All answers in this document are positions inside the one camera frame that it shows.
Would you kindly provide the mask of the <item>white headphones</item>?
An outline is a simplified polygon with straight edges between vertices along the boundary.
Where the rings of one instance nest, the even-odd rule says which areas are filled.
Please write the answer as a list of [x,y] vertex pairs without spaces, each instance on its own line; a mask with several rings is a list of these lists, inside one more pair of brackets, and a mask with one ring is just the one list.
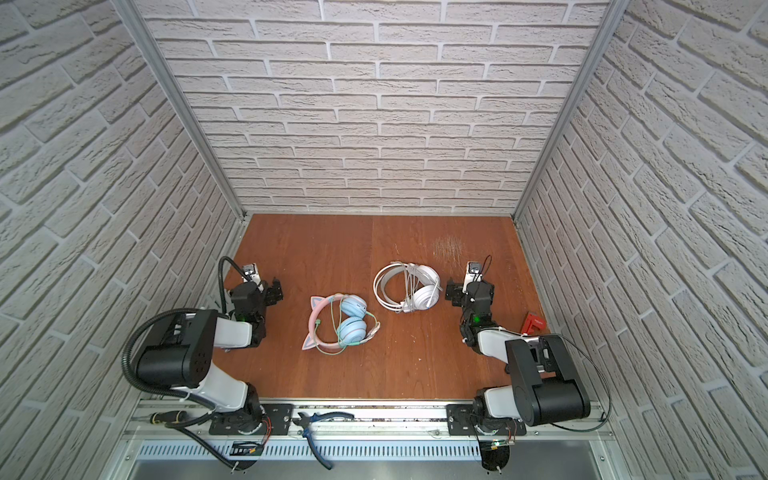
[[[404,299],[395,301],[389,297],[386,287],[397,275],[403,275]],[[427,265],[392,262],[377,272],[373,280],[373,292],[379,304],[395,313],[425,311],[439,300],[441,280],[438,273]]]

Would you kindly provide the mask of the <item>pink blue cat-ear headphones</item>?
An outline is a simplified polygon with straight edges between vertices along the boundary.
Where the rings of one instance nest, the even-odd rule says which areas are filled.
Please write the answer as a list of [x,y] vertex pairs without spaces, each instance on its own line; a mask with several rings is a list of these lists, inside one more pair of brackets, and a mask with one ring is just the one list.
[[[310,304],[311,313],[303,351],[316,349],[326,355],[338,355],[348,347],[371,341],[381,327],[376,316],[368,310],[366,301],[358,295],[337,293],[327,297],[312,296]],[[331,312],[335,342],[324,342],[317,333],[321,323],[319,315],[326,307]]]

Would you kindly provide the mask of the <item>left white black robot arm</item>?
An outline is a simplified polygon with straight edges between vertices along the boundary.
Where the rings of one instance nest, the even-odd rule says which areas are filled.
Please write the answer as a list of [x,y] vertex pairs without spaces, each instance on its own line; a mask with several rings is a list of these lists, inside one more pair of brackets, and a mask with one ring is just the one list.
[[232,314],[191,308],[162,312],[126,340],[123,375],[143,392],[193,401],[214,418],[260,424],[264,413],[255,387],[216,366],[213,353],[258,347],[266,338],[266,309],[282,299],[278,279],[248,281],[231,291]]

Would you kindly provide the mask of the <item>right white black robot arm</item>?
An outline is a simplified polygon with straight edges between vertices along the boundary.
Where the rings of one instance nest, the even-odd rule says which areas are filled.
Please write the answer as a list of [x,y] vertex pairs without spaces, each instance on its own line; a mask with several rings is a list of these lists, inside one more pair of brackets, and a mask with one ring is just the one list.
[[591,400],[562,336],[528,336],[501,327],[492,319],[494,286],[484,280],[465,286],[450,281],[445,297],[462,309],[463,342],[504,363],[509,376],[508,385],[478,392],[474,404],[481,420],[538,426],[591,414]]

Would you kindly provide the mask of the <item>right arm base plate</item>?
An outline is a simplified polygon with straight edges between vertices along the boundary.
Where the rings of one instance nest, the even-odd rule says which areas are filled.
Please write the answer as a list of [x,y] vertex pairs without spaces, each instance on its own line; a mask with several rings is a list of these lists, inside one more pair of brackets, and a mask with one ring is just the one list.
[[450,436],[505,436],[522,437],[527,427],[520,419],[495,418],[474,404],[453,403],[446,406]]

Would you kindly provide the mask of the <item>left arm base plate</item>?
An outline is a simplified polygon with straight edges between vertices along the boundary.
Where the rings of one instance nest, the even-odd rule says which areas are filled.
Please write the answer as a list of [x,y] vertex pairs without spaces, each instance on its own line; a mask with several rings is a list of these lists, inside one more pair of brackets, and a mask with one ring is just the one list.
[[210,422],[209,434],[265,436],[270,426],[273,436],[284,436],[292,425],[293,410],[290,403],[267,403],[261,404],[254,413],[246,408],[215,413]]

